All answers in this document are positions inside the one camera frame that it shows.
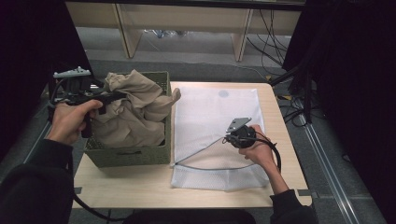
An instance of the plastic crate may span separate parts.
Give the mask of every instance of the plastic crate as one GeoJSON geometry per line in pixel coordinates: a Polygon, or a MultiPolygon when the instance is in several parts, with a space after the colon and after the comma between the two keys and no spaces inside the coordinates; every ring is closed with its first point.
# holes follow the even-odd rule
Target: plastic crate
{"type": "MultiPolygon", "coordinates": [[[[167,72],[146,72],[141,74],[155,81],[163,89],[163,94],[172,95],[167,72]]],[[[171,118],[172,115],[169,113],[163,121],[165,124],[165,138],[157,147],[106,148],[92,137],[87,140],[84,152],[97,167],[169,163],[171,159],[171,118]]]]}

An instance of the black backdrop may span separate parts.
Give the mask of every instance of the black backdrop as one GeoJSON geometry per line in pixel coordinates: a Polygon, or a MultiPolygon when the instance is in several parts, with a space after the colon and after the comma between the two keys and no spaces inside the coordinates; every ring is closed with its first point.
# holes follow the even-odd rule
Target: black backdrop
{"type": "Polygon", "coordinates": [[[53,72],[91,67],[64,1],[2,1],[0,34],[2,160],[53,72]]]}
{"type": "MultiPolygon", "coordinates": [[[[314,74],[318,96],[384,218],[396,223],[396,3],[346,0],[340,9],[329,55],[314,74]]],[[[302,58],[319,21],[323,14],[302,14],[284,68],[302,58]]]]}

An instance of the beige cloth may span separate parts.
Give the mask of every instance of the beige cloth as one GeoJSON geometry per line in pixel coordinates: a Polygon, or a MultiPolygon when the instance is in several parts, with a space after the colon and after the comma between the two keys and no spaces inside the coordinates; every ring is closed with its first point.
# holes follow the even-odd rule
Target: beige cloth
{"type": "Polygon", "coordinates": [[[159,85],[133,70],[126,76],[109,73],[105,90],[127,93],[127,98],[107,105],[106,113],[92,120],[95,139],[106,147],[151,147],[163,141],[162,120],[180,98],[179,89],[162,95],[159,85]]]}

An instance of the person's arm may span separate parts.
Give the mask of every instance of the person's arm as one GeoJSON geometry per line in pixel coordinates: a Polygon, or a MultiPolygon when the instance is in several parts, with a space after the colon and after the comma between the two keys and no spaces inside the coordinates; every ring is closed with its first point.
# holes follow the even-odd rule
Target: person's arm
{"type": "MultiPolygon", "coordinates": [[[[259,125],[251,127],[258,133],[258,138],[264,139],[265,135],[259,125]]],[[[245,159],[259,164],[270,179],[275,194],[270,196],[274,207],[271,223],[318,223],[312,208],[301,205],[294,190],[289,189],[276,166],[273,152],[268,145],[257,141],[252,147],[240,148],[239,153],[245,155],[245,159]]]]}
{"type": "Polygon", "coordinates": [[[71,145],[85,128],[84,116],[102,103],[58,104],[52,128],[28,162],[15,167],[0,186],[0,223],[67,223],[73,202],[73,176],[65,167],[71,145]]]}

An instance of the white cloth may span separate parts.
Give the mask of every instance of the white cloth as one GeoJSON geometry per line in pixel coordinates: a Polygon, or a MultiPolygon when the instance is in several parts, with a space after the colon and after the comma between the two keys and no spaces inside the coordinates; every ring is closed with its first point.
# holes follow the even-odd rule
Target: white cloth
{"type": "Polygon", "coordinates": [[[235,118],[252,118],[264,130],[257,90],[180,87],[176,103],[175,188],[233,190],[269,183],[264,170],[222,144],[235,118]]]}

